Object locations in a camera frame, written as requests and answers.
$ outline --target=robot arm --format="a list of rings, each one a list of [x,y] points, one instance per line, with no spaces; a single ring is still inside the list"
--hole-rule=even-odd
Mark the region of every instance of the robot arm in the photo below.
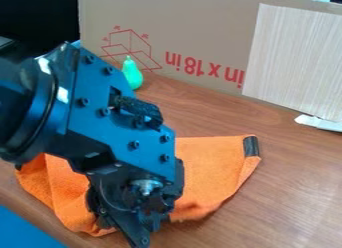
[[[18,169],[43,152],[68,160],[89,179],[99,226],[148,247],[184,186],[175,134],[158,107],[137,99],[119,70],[68,43],[0,69],[0,157]]]

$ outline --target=wood grain panel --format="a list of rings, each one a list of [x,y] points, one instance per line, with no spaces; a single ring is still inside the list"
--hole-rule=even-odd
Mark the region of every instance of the wood grain panel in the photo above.
[[[342,121],[342,16],[260,5],[243,94]]]
[[[152,234],[152,248],[341,246],[341,135],[297,125],[291,110],[154,75],[147,75],[139,97],[157,103],[180,137],[254,133],[263,158],[217,212],[199,222],[164,224]],[[69,247],[128,247],[120,233],[69,232],[20,188],[7,163],[0,164],[0,202]]]

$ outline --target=orange cloth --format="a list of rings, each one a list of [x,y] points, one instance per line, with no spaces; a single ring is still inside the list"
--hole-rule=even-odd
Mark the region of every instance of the orange cloth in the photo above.
[[[257,156],[244,156],[245,137],[177,139],[176,155],[184,161],[185,187],[172,221],[203,218],[238,190],[260,161]],[[42,154],[16,175],[22,187],[50,207],[71,231],[93,236],[115,231],[96,225],[86,206],[89,181],[74,173],[65,160]]]

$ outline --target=red box diagram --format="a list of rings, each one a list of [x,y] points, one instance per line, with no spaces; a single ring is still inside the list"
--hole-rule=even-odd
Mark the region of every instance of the red box diagram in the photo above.
[[[134,30],[126,29],[108,34],[108,45],[101,46],[102,58],[110,58],[114,62],[123,62],[130,55],[141,70],[161,69],[162,66],[152,58],[152,47]]]

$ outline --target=blue object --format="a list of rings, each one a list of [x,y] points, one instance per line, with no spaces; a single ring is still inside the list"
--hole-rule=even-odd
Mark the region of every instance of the blue object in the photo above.
[[[66,247],[3,206],[0,206],[0,219],[0,247]]]

